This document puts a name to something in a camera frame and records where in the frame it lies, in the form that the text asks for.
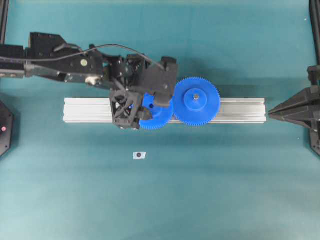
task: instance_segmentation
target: black cable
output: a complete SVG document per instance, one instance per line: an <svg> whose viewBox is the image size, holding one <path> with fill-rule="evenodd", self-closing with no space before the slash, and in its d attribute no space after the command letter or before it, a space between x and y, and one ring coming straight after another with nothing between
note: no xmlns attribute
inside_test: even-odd
<svg viewBox="0 0 320 240"><path fill-rule="evenodd" d="M164 66L162 66L160 63L152 60L151 58L149 58L146 55L143 55L142 53L138 52L137 50L134 50L132 48L129 48L127 46L123 46L123 45L119 45L119 44L103 44L103 45L99 45L99 46L95 46L93 48L89 48L87 50L84 51L80 51L77 53L73 53L70 55L65 55L65 56L61 56L61 57L54 57L54 58L42 58L42 59L38 59L38 58L11 58L11 57L5 57L5 56L0 56L0 59L5 60L5 61L26 61L26 62L54 62L54 61L60 61L63 59L68 59L68 58L72 58L78 55L82 55L85 54L87 52L91 52L97 49L102 49L102 48L108 48L108 47L115 47L115 48L120 48L120 49L125 49L131 52L136 53L137 55L139 55L140 57L142 57L143 59L145 59L147 62L149 63L153 63L155 65L157 65L160 69L165 70Z"/></svg>

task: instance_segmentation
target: small white label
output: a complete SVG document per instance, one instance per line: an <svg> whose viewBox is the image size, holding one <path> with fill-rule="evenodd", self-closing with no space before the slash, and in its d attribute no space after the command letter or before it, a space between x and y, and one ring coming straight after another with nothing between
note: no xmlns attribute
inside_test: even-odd
<svg viewBox="0 0 320 240"><path fill-rule="evenodd" d="M133 159L145 159L146 155L145 151L136 151L133 153Z"/></svg>

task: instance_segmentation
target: teal table surface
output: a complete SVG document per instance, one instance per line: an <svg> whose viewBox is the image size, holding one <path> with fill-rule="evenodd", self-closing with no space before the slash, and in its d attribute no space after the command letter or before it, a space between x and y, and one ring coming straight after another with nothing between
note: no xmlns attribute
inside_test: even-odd
<svg viewBox="0 0 320 240"><path fill-rule="evenodd" d="M173 56L179 80L204 77L267 110L310 86L316 64L307 0L12 0L6 43L27 46L30 32ZM155 131L63 122L64 98L108 94L0 79L15 115L0 159L1 240L319 239L320 157L306 129L269 118Z"/></svg>

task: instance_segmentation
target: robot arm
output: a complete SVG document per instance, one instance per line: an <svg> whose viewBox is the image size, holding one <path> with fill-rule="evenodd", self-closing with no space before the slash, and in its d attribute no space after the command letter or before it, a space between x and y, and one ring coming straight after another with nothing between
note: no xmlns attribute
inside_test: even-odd
<svg viewBox="0 0 320 240"><path fill-rule="evenodd" d="M103 47L125 48L136 54L106 55ZM154 96L154 104L168 107L177 81L177 60L162 57L153 62L124 46L106 44L88 50L67 43L60 35L32 32L29 46L0 45L0 77L39 76L64 83L85 83L110 90L113 123L120 128L139 129L140 120L152 118L142 107L144 94Z"/></svg>

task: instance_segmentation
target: blue spur gear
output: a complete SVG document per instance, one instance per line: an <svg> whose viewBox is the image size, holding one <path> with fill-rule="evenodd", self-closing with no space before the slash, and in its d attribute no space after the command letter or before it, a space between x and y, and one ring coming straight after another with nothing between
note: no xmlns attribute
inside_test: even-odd
<svg viewBox="0 0 320 240"><path fill-rule="evenodd" d="M170 121L174 114L173 100L170 100L169 107L160 107L154 105L154 96L148 93L144 94L142 106L149 109L152 114L150 120L140 120L140 127L147 130L154 130L162 128Z"/></svg>
<svg viewBox="0 0 320 240"><path fill-rule="evenodd" d="M188 77L175 86L174 116L189 126L201 126L216 117L220 95L216 87L201 77Z"/></svg>

